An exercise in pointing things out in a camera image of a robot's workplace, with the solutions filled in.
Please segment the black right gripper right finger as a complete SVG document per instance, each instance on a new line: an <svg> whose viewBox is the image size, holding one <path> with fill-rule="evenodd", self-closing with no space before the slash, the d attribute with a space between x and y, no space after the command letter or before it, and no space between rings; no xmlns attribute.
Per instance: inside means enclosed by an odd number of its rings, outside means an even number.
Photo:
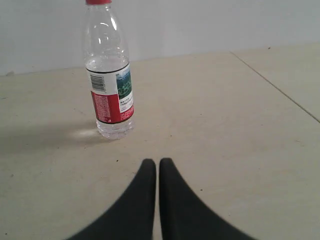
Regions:
<svg viewBox="0 0 320 240"><path fill-rule="evenodd" d="M159 163L159 213L164 240L252 240L213 212L188 186L171 158Z"/></svg>

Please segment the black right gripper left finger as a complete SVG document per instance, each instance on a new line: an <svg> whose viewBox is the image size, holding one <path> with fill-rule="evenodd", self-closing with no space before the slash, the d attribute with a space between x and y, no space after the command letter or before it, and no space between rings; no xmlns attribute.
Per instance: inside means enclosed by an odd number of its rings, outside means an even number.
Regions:
<svg viewBox="0 0 320 240"><path fill-rule="evenodd" d="M71 240L152 240L156 164L144 159L132 182L113 205Z"/></svg>

